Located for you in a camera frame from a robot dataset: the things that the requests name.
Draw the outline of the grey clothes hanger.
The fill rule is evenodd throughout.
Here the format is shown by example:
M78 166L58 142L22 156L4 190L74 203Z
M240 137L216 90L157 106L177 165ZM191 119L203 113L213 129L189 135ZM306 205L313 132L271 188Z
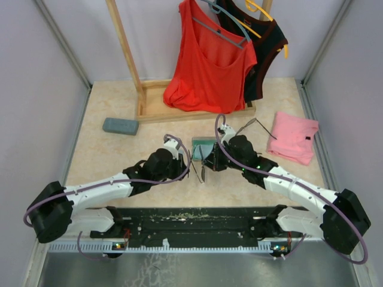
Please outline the grey clothes hanger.
M226 42L234 45L236 48L243 50L245 45L252 43L252 39L249 36L247 29L237 20L232 14L230 14L224 7L222 7L218 1L203 1L210 9L210 12L217 16L217 24L214 28L212 24L207 24L206 21L202 21L195 16L191 19L212 32L218 38L225 40Z

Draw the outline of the grey glasses case green lining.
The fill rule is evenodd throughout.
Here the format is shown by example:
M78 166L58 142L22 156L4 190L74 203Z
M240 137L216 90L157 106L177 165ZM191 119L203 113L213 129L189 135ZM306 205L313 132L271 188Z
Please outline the grey glasses case green lining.
M192 144L191 152L193 152L193 147L197 144L215 144L215 143L216 143L215 137L193 137L191 140L191 144Z

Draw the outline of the folded pink t-shirt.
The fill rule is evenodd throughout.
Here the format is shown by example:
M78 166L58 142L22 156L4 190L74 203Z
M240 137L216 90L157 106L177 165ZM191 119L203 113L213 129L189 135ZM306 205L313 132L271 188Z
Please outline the folded pink t-shirt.
M308 166L314 157L314 136L319 122L277 112L266 152Z

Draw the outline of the black frame eyeglasses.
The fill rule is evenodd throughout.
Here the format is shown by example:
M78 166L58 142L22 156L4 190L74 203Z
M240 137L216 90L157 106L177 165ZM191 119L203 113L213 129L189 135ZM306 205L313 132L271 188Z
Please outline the black frame eyeglasses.
M204 166L204 154L202 150L201 145L197 145L196 148L192 153L189 153L189 156L191 157L191 165L193 167L194 172L197 175L197 178L201 184L205 183L205 178L206 178L206 171L205 171L205 166ZM200 175L198 175L197 170L195 168L194 162L196 160L200 160L201 163L201 169L200 169Z

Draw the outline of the thin metal frame sunglasses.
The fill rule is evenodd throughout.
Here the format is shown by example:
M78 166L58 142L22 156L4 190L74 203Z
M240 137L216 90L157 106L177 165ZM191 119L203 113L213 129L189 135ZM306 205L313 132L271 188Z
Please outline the thin metal frame sunglasses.
M238 134L240 134L240 132L242 132L244 129L246 129L247 127L249 127L250 125L254 124L254 123L257 123L260 125L260 127L273 139L277 140L277 138L256 118L252 118L250 119L250 121L248 121L244 126L242 126L237 132L236 132L236 136Z

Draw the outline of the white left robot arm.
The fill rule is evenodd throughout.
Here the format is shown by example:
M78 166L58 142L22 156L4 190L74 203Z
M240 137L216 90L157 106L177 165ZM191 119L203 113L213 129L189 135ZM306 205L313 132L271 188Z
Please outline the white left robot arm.
M190 163L187 152L159 148L147 160L107 179L67 187L51 182L27 208L23 222L34 229L40 243L79 233L118 237L124 232L124 222L115 208L101 204L181 181L188 174Z

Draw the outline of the red tank top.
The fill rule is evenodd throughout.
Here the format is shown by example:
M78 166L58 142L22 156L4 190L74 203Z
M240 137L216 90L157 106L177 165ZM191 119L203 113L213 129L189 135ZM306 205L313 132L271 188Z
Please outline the red tank top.
M180 52L164 103L186 112L243 110L245 78L257 63L252 41L216 24L196 1L183 1L178 9Z

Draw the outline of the yellow clothes hanger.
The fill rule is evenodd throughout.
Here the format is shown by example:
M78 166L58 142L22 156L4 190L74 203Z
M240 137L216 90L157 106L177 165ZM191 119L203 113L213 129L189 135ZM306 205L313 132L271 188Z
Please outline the yellow clothes hanger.
M273 17L270 15L273 0L262 0L262 4L259 5L255 1L245 0L246 9L252 13L259 12L260 21L273 21Z

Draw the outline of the wooden clothes rack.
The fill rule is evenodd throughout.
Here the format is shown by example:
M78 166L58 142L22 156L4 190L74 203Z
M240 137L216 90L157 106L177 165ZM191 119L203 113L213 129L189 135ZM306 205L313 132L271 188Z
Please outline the wooden clothes rack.
M165 105L163 102L163 92L171 82L170 79L144 81L139 79L138 71L129 47L117 4L115 1L107 1L106 3L138 95L136 119L140 123L161 123L166 121L215 118L215 114L209 112L185 112Z

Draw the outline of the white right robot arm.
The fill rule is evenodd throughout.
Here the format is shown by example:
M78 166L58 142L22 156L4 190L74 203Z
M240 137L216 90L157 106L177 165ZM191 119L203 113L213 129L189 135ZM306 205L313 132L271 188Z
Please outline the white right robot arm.
M244 135L216 142L203 157L203 165L215 172L228 168L241 171L251 184L283 195L300 204L301 210L277 206L267 222L268 232L279 237L295 231L322 238L331 248L349 255L371 226L357 195L348 189L333 191L304 181L278 163L258 155Z

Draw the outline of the black maroon-trimmed tank top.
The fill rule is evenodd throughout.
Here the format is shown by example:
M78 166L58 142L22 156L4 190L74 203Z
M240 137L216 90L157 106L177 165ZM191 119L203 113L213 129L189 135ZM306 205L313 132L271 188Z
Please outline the black maroon-trimmed tank top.
M243 23L252 39L257 63L245 78L244 100L246 103L263 98L263 80L266 73L286 45L287 38L275 20L260 21L242 11L233 1L218 1L230 14Z

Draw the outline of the blue-grey glasses case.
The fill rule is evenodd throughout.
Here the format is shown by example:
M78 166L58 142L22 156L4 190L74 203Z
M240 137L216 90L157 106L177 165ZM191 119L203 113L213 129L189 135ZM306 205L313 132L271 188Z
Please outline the blue-grey glasses case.
M121 118L106 118L102 130L107 133L135 136L137 134L139 122Z

